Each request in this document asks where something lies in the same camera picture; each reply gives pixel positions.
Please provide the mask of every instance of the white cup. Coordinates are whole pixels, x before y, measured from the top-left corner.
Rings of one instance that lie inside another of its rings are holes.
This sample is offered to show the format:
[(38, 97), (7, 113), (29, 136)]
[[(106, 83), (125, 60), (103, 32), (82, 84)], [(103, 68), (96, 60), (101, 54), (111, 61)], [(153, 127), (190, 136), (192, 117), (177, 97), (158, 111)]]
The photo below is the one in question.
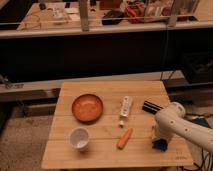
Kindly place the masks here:
[(85, 128), (75, 128), (70, 135), (70, 144), (72, 147), (80, 152), (87, 149), (89, 143), (89, 133)]

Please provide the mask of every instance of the orange bowl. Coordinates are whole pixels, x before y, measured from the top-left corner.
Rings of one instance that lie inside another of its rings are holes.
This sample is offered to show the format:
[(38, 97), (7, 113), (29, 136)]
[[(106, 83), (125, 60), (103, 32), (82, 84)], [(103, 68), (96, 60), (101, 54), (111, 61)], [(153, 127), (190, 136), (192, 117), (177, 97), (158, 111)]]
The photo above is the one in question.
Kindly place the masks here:
[(94, 94), (84, 94), (72, 103), (72, 113), (81, 122), (97, 120), (103, 113), (102, 100)]

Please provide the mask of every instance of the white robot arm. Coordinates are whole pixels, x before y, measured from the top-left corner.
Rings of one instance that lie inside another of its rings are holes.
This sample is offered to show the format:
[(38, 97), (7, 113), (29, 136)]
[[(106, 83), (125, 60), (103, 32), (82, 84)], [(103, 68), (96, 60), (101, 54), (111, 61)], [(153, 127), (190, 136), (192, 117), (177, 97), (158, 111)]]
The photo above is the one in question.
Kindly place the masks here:
[(172, 102), (168, 107), (158, 111), (155, 115), (156, 138), (169, 142), (176, 133), (213, 153), (213, 130), (184, 120), (184, 115), (184, 107), (177, 102)]

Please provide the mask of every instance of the black panel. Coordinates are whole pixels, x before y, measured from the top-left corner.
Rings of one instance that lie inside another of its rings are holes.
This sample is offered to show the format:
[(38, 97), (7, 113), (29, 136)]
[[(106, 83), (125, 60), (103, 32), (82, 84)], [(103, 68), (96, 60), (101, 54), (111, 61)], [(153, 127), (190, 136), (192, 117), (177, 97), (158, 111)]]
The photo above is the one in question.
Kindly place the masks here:
[(181, 68), (185, 52), (213, 50), (212, 29), (0, 40), (0, 73), (12, 82)]

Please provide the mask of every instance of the orange carrot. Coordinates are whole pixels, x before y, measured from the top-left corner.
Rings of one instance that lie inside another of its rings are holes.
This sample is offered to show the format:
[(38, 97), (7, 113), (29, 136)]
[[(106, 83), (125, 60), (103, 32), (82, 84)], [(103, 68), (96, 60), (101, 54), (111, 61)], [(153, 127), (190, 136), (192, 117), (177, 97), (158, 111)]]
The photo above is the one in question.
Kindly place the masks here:
[(127, 143), (127, 141), (129, 140), (129, 138), (131, 137), (133, 132), (132, 128), (129, 128), (124, 135), (119, 139), (118, 143), (117, 143), (117, 148), (119, 149), (123, 149)]

